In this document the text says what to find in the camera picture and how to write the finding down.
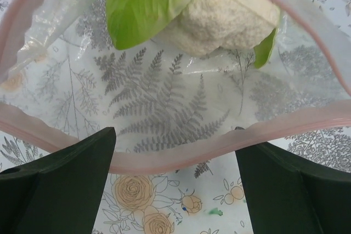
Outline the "clear zip top bag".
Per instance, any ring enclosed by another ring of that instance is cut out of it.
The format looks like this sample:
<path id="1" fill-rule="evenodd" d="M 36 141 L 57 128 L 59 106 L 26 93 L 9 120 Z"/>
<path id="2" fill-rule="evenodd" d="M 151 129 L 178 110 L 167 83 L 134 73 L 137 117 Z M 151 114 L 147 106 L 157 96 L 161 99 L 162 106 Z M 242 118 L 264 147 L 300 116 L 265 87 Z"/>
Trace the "clear zip top bag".
<path id="1" fill-rule="evenodd" d="M 350 34 L 312 0 L 238 0 L 278 21 L 273 41 L 230 49 L 172 42 L 188 0 L 12 0 L 1 15 L 1 131 L 47 152 L 103 132 L 110 172 L 157 174 L 257 143 L 350 125 Z"/>

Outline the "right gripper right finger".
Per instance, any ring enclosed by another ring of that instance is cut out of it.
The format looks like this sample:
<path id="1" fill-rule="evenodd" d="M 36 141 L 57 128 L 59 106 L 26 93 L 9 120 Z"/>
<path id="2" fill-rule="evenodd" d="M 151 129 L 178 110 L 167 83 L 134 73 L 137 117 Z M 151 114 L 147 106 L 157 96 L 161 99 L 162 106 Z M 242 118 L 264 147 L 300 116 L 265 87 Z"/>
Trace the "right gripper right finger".
<path id="1" fill-rule="evenodd" d="M 350 129 L 236 151 L 254 233 L 350 233 Z"/>

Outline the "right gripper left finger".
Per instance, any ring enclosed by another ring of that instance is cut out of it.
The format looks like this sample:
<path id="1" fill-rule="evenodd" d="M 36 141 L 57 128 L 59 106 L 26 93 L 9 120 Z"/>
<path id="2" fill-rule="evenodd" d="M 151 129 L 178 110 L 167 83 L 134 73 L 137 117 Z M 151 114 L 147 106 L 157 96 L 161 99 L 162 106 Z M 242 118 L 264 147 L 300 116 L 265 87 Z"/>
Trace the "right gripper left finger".
<path id="1" fill-rule="evenodd" d="M 1 233 L 92 233 L 114 128 L 1 172 Z"/>

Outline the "white fake cauliflower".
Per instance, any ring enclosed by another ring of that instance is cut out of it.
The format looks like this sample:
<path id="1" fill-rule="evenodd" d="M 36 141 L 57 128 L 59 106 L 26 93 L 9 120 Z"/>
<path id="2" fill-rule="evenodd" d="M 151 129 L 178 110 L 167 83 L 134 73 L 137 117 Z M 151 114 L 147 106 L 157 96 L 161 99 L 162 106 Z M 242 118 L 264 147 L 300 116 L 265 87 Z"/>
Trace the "white fake cauliflower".
<path id="1" fill-rule="evenodd" d="M 256 68 L 270 59 L 280 22 L 280 9 L 270 0 L 106 0 L 105 6 L 118 50 L 154 37 L 191 56 L 251 49 Z"/>

